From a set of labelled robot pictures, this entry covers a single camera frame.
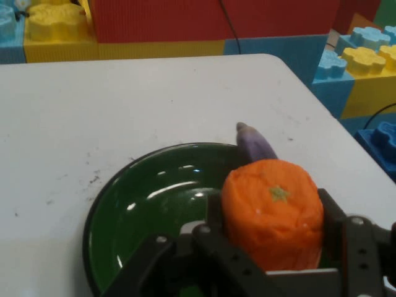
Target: black cable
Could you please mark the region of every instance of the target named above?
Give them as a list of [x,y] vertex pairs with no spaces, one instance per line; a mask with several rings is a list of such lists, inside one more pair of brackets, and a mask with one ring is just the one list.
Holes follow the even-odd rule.
[[330,45],[332,48],[335,48],[335,46],[332,45],[331,43],[326,42],[326,45]]
[[224,2],[223,2],[223,0],[218,0],[218,1],[220,3],[220,6],[222,7],[222,10],[224,12],[225,18],[227,19],[228,25],[230,26],[231,31],[233,32],[234,38],[236,40],[236,45],[238,46],[238,54],[242,54],[241,44],[239,43],[239,38],[238,38],[238,36],[236,34],[236,31],[234,29],[234,25],[233,25],[233,23],[232,23],[232,21],[230,19],[230,16],[228,15],[227,9],[225,8]]
[[370,125],[371,121],[380,113],[382,113],[384,110],[387,110],[388,108],[391,108],[393,106],[396,106],[396,102],[392,103],[390,105],[387,105],[383,108],[381,108],[379,111],[377,111],[376,113],[374,113],[371,118],[369,118],[369,120],[367,121],[367,123],[364,125],[363,130],[367,129],[367,127]]

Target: blue foam block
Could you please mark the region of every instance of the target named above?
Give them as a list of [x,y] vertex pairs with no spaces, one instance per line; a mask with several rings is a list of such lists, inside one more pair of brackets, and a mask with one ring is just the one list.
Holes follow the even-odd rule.
[[341,35],[334,51],[341,56],[345,48],[371,48],[378,51],[382,45],[390,44],[390,36],[383,34],[379,29],[366,27],[353,29],[351,35]]
[[[339,121],[341,125],[352,136],[354,136],[356,132],[363,129],[364,125],[367,123],[370,117],[371,116],[359,116],[357,118],[341,119]],[[396,113],[378,114],[370,123],[368,128],[377,127],[383,121],[396,124]]]
[[15,37],[0,40],[0,64],[26,63],[24,51],[25,18],[17,22]]
[[396,182],[396,125],[381,122],[375,130],[359,130],[355,139]]
[[323,52],[311,92],[335,118],[341,117],[355,79],[345,72],[347,62],[333,51]]
[[384,34],[390,37],[389,45],[396,45],[396,27],[385,26]]
[[[310,87],[328,35],[240,39],[243,54],[272,54],[279,57]],[[235,40],[226,40],[224,54],[238,54]]]

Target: yellow flower-shaped block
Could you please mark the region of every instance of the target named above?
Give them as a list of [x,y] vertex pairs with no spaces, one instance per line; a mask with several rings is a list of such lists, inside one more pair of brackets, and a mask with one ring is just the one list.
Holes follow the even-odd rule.
[[396,45],[381,46],[378,55],[385,58],[387,70],[396,72]]
[[385,58],[369,48],[346,48],[341,58],[348,62],[346,69],[356,75],[380,74],[385,67]]
[[88,35],[84,8],[75,4],[39,4],[29,9],[30,39],[79,41]]

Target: bowl rim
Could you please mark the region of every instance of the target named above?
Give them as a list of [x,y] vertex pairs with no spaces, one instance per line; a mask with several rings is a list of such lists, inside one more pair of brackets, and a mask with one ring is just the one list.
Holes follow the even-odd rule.
[[169,147],[163,147],[158,150],[152,151],[150,153],[147,153],[146,155],[143,155],[139,157],[136,160],[131,161],[129,164],[121,168],[100,190],[99,194],[96,196],[95,201],[93,201],[91,208],[88,212],[87,218],[85,219],[85,225],[84,225],[84,231],[82,233],[82,260],[84,262],[84,270],[85,270],[85,276],[88,281],[88,285],[91,289],[91,292],[93,293],[94,296],[100,296],[102,292],[99,290],[99,287],[97,285],[97,282],[95,281],[95,278],[93,277],[93,270],[91,263],[89,261],[89,233],[91,229],[91,224],[93,220],[93,216],[96,213],[96,209],[98,207],[99,202],[102,200],[104,193],[113,185],[116,179],[118,179],[120,176],[123,175],[123,173],[128,170],[131,166],[142,162],[143,160],[153,157],[155,155],[161,154],[168,152],[170,150],[175,150],[175,149],[180,149],[180,148],[185,148],[185,147],[193,147],[194,145],[210,145],[210,146],[217,146],[217,147],[234,147],[236,148],[236,145],[233,144],[223,144],[219,142],[191,142],[188,144],[176,144],[172,145]]

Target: white table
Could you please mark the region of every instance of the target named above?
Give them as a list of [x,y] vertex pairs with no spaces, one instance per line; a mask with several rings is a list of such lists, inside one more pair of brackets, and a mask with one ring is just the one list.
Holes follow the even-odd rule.
[[1,296],[90,296],[82,228],[106,181],[161,147],[233,144],[237,121],[347,213],[396,219],[395,184],[273,56],[1,66],[0,90]]

